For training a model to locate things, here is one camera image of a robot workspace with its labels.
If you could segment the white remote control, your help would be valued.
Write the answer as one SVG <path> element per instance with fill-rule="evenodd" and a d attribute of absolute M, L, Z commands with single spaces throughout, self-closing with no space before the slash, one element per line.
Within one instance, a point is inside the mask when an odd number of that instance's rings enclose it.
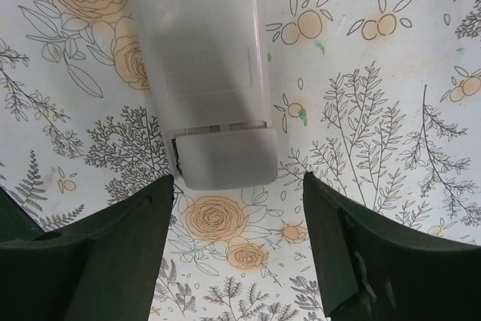
<path fill-rule="evenodd" d="M 264 0 L 129 2 L 175 177 L 180 136 L 275 130 Z"/>

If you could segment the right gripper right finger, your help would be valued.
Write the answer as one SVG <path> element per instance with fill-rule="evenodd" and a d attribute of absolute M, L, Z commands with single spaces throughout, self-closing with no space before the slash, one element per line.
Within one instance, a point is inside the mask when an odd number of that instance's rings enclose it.
<path fill-rule="evenodd" d="M 403 226 L 308 172 L 303 206 L 331 320 L 478 320 L 480 248 Z"/>

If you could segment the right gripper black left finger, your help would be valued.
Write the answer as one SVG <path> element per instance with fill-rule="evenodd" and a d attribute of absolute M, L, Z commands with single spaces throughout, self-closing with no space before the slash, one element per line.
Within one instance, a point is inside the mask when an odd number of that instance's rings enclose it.
<path fill-rule="evenodd" d="M 77 222 L 43 231 L 1 194 L 3 320 L 146 320 L 174 203 L 164 176 Z"/>

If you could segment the white battery cover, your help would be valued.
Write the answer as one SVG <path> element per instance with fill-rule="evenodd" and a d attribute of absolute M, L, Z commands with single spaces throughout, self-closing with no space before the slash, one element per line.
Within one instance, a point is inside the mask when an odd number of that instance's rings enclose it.
<path fill-rule="evenodd" d="M 264 186 L 277 179 L 277 133 L 271 128 L 183 135 L 176 147 L 183 181 L 192 190 Z"/>

